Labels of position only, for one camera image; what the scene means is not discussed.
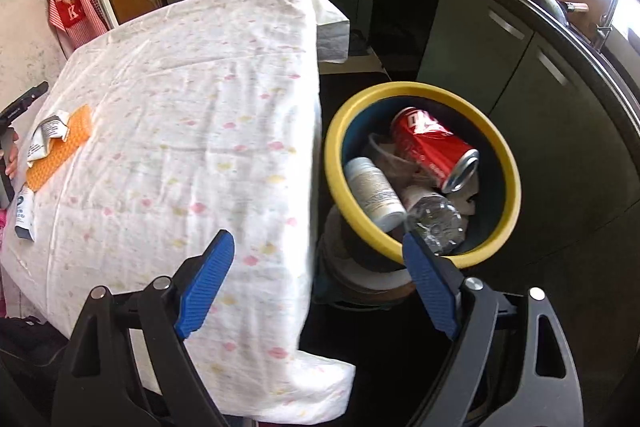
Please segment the person's left hand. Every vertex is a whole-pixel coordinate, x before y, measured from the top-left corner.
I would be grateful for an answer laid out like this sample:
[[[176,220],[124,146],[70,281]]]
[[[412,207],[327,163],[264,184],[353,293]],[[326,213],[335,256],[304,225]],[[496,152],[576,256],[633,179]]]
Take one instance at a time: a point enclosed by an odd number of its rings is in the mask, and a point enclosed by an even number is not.
[[[6,160],[4,161],[6,163],[6,176],[10,180],[14,178],[17,169],[18,148],[16,142],[18,139],[20,139],[20,136],[16,131],[13,131],[11,150],[9,151],[9,154],[6,154]]]

